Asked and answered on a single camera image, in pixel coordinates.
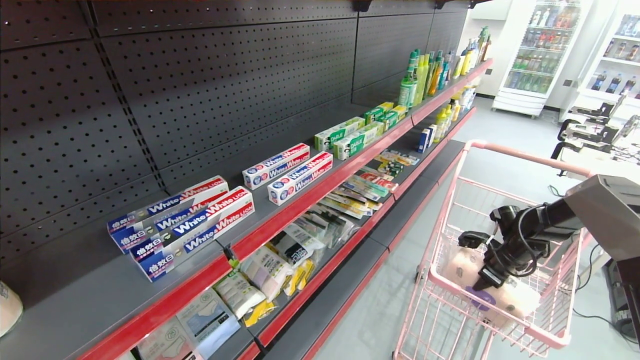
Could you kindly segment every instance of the white shelf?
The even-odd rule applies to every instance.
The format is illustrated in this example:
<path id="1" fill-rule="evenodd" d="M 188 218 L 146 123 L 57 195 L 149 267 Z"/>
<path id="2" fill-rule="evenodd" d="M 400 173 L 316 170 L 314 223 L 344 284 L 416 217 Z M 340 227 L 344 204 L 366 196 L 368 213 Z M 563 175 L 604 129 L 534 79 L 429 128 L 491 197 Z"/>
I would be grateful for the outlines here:
<path id="1" fill-rule="evenodd" d="M 623 36 L 623 35 L 613 35 L 612 38 L 617 38 L 619 40 L 640 42 L 640 38 L 626 37 L 626 36 Z"/>
<path id="2" fill-rule="evenodd" d="M 625 65 L 631 65 L 631 66 L 640 66 L 640 63 L 637 63 L 635 61 L 628 61 L 628 60 L 620 60 L 620 59 L 615 59 L 615 58 L 608 58 L 606 56 L 603 56 L 602 59 L 604 61 L 609 61 L 612 63 L 619 63 L 619 64 L 625 64 Z"/>

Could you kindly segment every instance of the pink shopping cart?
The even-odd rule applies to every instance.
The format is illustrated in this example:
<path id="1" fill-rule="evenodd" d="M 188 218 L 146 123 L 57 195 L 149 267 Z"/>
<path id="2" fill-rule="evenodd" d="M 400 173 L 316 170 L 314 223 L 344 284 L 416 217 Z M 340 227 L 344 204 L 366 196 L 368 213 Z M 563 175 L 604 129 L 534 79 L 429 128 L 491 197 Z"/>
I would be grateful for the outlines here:
<path id="1" fill-rule="evenodd" d="M 460 251 L 458 236 L 463 231 L 480 230 L 489 234 L 493 231 L 495 238 L 501 240 L 497 225 L 490 220 L 491 210 L 503 205 L 528 208 L 535 204 L 461 177 L 460 170 L 471 147 L 587 177 L 591 175 L 584 168 L 560 161 L 538 158 L 484 141 L 469 141 L 461 153 L 418 266 L 409 308 L 393 353 L 394 359 L 469 359 L 475 358 L 478 351 L 481 351 L 481 359 L 487 359 L 496 336 L 521 352 L 527 352 L 530 357 L 546 357 L 550 348 L 562 348 L 569 343 L 579 254 L 583 241 L 589 236 L 584 229 L 572 241 L 553 243 L 549 257 L 538 261 L 537 270 L 531 276 L 519 279 L 535 291 L 536 298 L 540 297 L 538 306 L 534 306 L 533 311 L 522 318 L 497 307 L 495 302 L 470 288 L 462 288 L 445 276 L 445 268 L 452 254 Z M 471 258 L 483 259 L 485 249 L 485 245 L 482 245 L 469 250 Z"/>

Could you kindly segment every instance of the pegboard wall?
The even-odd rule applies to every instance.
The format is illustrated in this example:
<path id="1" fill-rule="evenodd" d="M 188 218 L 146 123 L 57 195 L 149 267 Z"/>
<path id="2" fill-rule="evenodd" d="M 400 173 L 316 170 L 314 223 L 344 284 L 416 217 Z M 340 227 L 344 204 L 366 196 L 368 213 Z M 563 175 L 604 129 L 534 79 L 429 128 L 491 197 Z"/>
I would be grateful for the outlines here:
<path id="1" fill-rule="evenodd" d="M 455 49 L 466 8 L 433 8 L 3 1 L 0 260 L 258 143 L 343 121 L 326 114 L 413 49 Z"/>

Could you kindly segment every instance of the yellow bottle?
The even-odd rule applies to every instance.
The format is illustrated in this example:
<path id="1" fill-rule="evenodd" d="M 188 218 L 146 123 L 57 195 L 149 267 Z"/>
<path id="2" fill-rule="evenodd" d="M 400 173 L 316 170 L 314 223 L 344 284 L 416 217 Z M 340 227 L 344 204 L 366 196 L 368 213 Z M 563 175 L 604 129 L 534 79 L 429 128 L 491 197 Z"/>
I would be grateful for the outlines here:
<path id="1" fill-rule="evenodd" d="M 438 127 L 438 129 L 436 129 L 436 133 L 433 138 L 433 143 L 439 143 L 442 140 L 442 134 L 444 133 L 444 131 L 442 131 L 442 128 L 444 127 L 444 124 L 446 122 L 447 122 L 447 109 L 444 108 L 440 110 L 440 113 L 438 114 L 438 116 L 436 116 L 436 126 Z"/>
<path id="2" fill-rule="evenodd" d="M 452 122 L 458 121 L 458 116 L 460 115 L 460 109 L 462 109 L 462 106 L 460 106 L 460 103 L 458 102 L 458 100 L 455 100 L 453 105 L 453 118 L 451 119 Z"/>

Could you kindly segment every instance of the red shelf edge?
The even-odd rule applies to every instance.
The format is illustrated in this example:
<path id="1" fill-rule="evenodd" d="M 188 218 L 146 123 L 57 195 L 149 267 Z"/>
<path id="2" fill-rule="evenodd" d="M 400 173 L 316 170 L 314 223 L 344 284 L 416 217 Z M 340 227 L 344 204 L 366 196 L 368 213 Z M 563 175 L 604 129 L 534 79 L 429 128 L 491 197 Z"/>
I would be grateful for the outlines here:
<path id="1" fill-rule="evenodd" d="M 327 193 L 342 184 L 349 176 L 355 174 L 356 171 L 368 164 L 376 155 L 409 131 L 413 127 L 413 117 L 416 116 L 416 114 L 425 113 L 428 109 L 430 110 L 426 112 L 425 116 L 430 114 L 434 109 L 442 105 L 448 97 L 451 97 L 468 82 L 480 76 L 491 63 L 493 63 L 493 60 L 489 59 L 480 64 L 480 66 L 474 68 L 465 76 L 467 81 L 460 81 L 435 97 L 430 98 L 425 106 L 416 109 L 410 116 L 406 117 L 377 142 L 365 148 L 358 156 L 345 161 L 338 171 L 320 180 L 315 185 L 312 185 L 312 188 L 307 193 L 302 194 L 297 199 L 293 199 L 290 204 L 285 205 L 285 208 L 277 213 L 275 221 L 265 222 L 262 226 L 259 226 L 248 234 L 244 241 L 239 241 L 234 244 L 232 250 L 238 257 L 238 260 L 242 261 L 246 259 L 255 249 L 267 243 L 272 239 L 273 235 L 282 231 L 309 207 L 319 202 Z M 220 280 L 229 271 L 230 265 L 226 257 L 224 255 L 220 256 L 200 269 L 187 281 L 163 295 L 160 300 L 100 340 L 91 349 L 80 355 L 78 360 L 112 360 L 118 358 L 135 347 L 148 333 L 168 321 L 184 306 L 189 304 L 200 292 Z"/>
<path id="2" fill-rule="evenodd" d="M 436 185 L 429 191 L 429 193 L 425 196 L 424 200 L 422 200 L 422 202 L 418 205 L 418 208 L 416 209 L 416 211 L 413 212 L 413 214 L 411 215 L 411 217 L 407 220 L 406 223 L 404 223 L 404 226 L 402 226 L 402 229 L 400 229 L 400 231 L 398 232 L 398 234 L 394 237 L 394 239 L 391 241 L 391 244 L 389 245 L 389 250 L 393 250 L 394 247 L 396 247 L 397 243 L 404 238 L 404 235 L 407 233 L 407 231 L 409 231 L 409 228 L 413 225 L 413 223 L 416 221 L 416 219 L 418 218 L 418 216 L 420 216 L 420 214 L 422 213 L 422 209 L 424 209 L 424 207 L 426 206 L 426 204 L 431 200 L 431 198 L 433 197 L 433 195 L 435 194 L 436 190 L 438 190 L 438 187 L 440 186 L 439 184 L 442 182 L 443 179 L 445 179 L 449 173 L 451 172 L 451 170 L 453 170 L 454 166 L 457 165 L 458 160 L 460 159 L 460 154 L 458 154 L 456 156 L 456 158 L 454 159 L 454 161 L 451 163 L 451 165 L 449 165 L 449 167 L 447 167 L 447 169 L 445 170 L 445 172 L 442 174 L 442 176 L 440 176 L 440 178 L 438 179 L 438 181 L 436 182 Z M 344 305 L 342 305 L 342 307 L 340 308 L 340 310 L 338 311 L 338 313 L 333 317 L 333 319 L 331 320 L 331 322 L 327 325 L 326 328 L 324 328 L 324 330 L 322 331 L 322 333 L 320 334 L 320 336 L 318 337 L 318 339 L 316 339 L 316 341 L 314 342 L 314 344 L 311 346 L 311 348 L 309 349 L 309 351 L 307 351 L 307 353 L 305 354 L 305 356 L 303 357 L 303 360 L 311 360 L 314 358 L 314 356 L 317 354 L 317 352 L 320 350 L 320 348 L 322 348 L 322 346 L 324 345 L 324 343 L 326 342 L 326 340 L 329 338 L 329 336 L 331 336 L 331 333 L 333 332 L 333 330 L 336 328 L 336 326 L 338 326 L 338 324 L 340 323 L 340 321 L 342 320 L 342 318 L 344 317 L 344 315 L 346 315 L 347 311 L 349 311 L 349 309 L 351 308 L 351 306 L 353 305 L 353 303 L 355 302 L 355 300 L 358 299 L 358 297 L 360 296 L 360 294 L 364 291 L 364 289 L 367 287 L 367 285 L 369 284 L 369 281 L 371 281 L 371 279 L 373 278 L 374 275 L 376 275 L 376 273 L 378 272 L 378 270 L 380 269 L 380 266 L 382 266 L 382 264 L 385 262 L 385 260 L 387 259 L 387 256 L 389 255 L 389 252 L 384 252 L 380 258 L 377 260 L 376 264 L 371 268 L 371 270 L 369 270 L 369 272 L 367 273 L 367 275 L 362 279 L 362 281 L 360 282 L 360 284 L 358 285 L 358 287 L 354 290 L 354 292 L 349 296 L 349 298 L 347 299 L 347 301 L 344 303 Z"/>
<path id="3" fill-rule="evenodd" d="M 289 320 L 300 310 L 316 290 L 331 276 L 333 271 L 349 256 L 351 251 L 369 234 L 371 229 L 382 219 L 384 214 L 395 203 L 393 197 L 389 197 L 382 207 L 349 239 L 329 262 L 318 271 L 305 289 L 299 292 L 290 303 L 280 312 L 258 335 L 260 342 L 266 346 L 271 343 Z"/>

